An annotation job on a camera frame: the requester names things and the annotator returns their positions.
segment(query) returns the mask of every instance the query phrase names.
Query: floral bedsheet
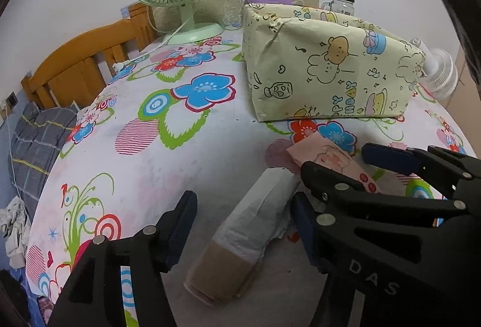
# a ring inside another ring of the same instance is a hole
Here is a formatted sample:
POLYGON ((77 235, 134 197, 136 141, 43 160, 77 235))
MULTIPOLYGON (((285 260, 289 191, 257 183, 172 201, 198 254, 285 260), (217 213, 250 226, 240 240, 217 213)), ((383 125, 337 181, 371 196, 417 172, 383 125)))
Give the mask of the floral bedsheet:
MULTIPOLYGON (((474 155, 453 119, 420 85, 396 119, 258 123, 250 89, 264 88, 261 82, 249 87, 241 42, 238 25, 201 43, 161 48, 126 66, 100 93, 68 137, 38 204, 26 254, 33 293, 55 303, 95 235, 133 236, 173 209, 186 189, 198 194, 198 218, 208 214, 219 225, 228 214, 221 207, 235 206, 266 167, 298 171, 285 149, 311 133, 344 149, 384 192, 406 196, 441 198, 416 176, 363 164, 366 142, 439 145, 474 155)), ((355 82, 342 84, 355 92, 355 82)), ((316 115, 315 108, 301 110, 316 115)), ((199 236, 203 247, 212 233, 199 236)), ((128 269, 122 279, 132 321, 128 269)))

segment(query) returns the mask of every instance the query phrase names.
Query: white cloth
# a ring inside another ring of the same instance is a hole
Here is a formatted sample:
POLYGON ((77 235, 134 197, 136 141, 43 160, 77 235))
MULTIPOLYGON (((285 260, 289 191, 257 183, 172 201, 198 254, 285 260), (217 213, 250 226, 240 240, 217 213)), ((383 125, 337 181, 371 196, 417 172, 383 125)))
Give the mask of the white cloth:
POLYGON ((14 269, 25 267, 25 252, 30 235, 25 204, 15 197, 5 209, 0 209, 0 230, 6 238, 5 250, 14 269))
POLYGON ((274 238, 284 236, 290 221, 288 202, 300 182, 285 168, 268 168, 212 237, 218 245, 256 264, 274 238))

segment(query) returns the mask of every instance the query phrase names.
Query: bed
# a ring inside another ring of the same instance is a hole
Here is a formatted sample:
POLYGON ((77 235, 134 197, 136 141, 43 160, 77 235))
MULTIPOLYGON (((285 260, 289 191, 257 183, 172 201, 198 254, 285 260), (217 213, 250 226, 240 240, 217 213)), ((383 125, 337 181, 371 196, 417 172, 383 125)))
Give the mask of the bed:
MULTIPOLYGON (((262 172, 296 172, 285 149, 319 132, 359 162, 384 192, 441 198, 415 176, 366 166, 360 148, 366 142, 398 148, 434 144, 474 156, 462 131, 421 85, 396 119, 258 123, 241 55, 241 25, 200 43, 158 49, 112 74, 105 85, 93 56, 103 52, 112 67, 127 58, 125 41, 136 38, 139 50, 155 46, 149 45, 155 34, 147 13, 145 6, 134 7, 130 20, 75 38, 22 81, 30 99, 45 108, 74 100, 88 106, 47 179, 26 254, 32 292, 54 303, 95 235, 133 236, 190 189, 198 196, 198 215, 179 264, 163 277, 178 325, 308 325, 325 277, 291 237, 268 248, 252 286, 224 307, 208 307, 183 287, 188 269, 262 172)), ((355 82, 342 84, 350 90, 355 82)), ((315 109, 305 109, 306 116, 313 114, 315 109)), ((127 323, 134 326, 127 268, 122 282, 127 323)))

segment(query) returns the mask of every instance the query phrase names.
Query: wooden bed frame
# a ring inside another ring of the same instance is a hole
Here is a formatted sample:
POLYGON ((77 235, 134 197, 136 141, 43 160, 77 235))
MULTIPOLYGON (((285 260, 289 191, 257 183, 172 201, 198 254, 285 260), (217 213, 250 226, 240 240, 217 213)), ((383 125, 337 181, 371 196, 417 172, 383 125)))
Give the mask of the wooden bed frame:
POLYGON ((116 62, 127 60, 123 44, 135 39, 142 51, 157 37, 150 26, 150 10, 137 3, 129 7, 130 19, 122 19, 109 26, 91 30, 70 40, 42 62, 32 77, 22 79, 22 87, 29 101, 40 107, 69 107, 75 101, 80 107, 90 106, 105 88, 99 66, 93 58, 102 53, 111 75, 116 62))

